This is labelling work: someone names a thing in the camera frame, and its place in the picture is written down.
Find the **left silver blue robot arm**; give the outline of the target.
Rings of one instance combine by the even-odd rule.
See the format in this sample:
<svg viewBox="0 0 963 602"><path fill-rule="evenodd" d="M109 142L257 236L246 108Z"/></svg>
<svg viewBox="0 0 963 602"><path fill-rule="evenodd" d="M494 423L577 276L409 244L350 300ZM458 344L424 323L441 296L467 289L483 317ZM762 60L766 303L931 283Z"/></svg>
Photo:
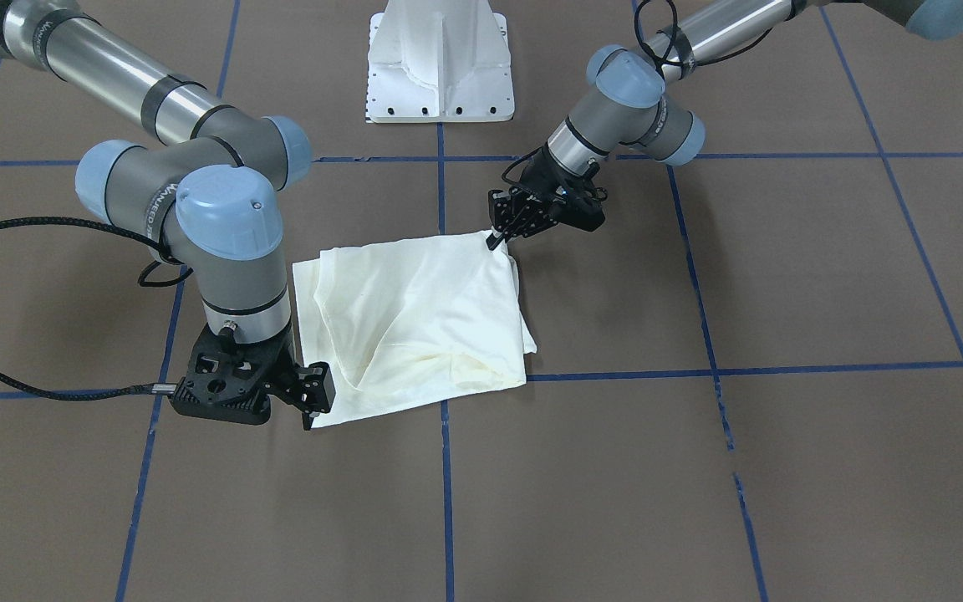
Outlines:
<svg viewBox="0 0 963 602"><path fill-rule="evenodd" d="M810 1L712 1L687 17L669 3L669 26L654 31L632 15L634 47L600 47L584 71L586 92L538 148L502 171L486 194L486 245L497 250L559 225L592 232L604 224L608 192L595 178L620 148L666 168L693 161L706 144L703 119L669 87L756 48Z"/></svg>

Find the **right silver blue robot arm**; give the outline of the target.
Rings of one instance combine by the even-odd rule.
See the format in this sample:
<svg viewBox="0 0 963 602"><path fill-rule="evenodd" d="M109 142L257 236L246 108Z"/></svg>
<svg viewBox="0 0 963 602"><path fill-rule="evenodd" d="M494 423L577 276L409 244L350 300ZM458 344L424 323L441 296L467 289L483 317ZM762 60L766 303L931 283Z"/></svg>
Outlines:
<svg viewBox="0 0 963 602"><path fill-rule="evenodd" d="M255 118L172 71L85 13L76 1L0 1L0 59L53 74L141 126L148 149L107 140L75 172L91 220L25 217L0 230L81 227L128 237L154 266L194 278L206 324L177 382L88 394L0 382L50 400L164 395L177 414L262 426L272 399L301 411L308 430L335 400L331 367L300 365L292 343L289 274L278 193L310 169L311 145L283 115Z"/></svg>

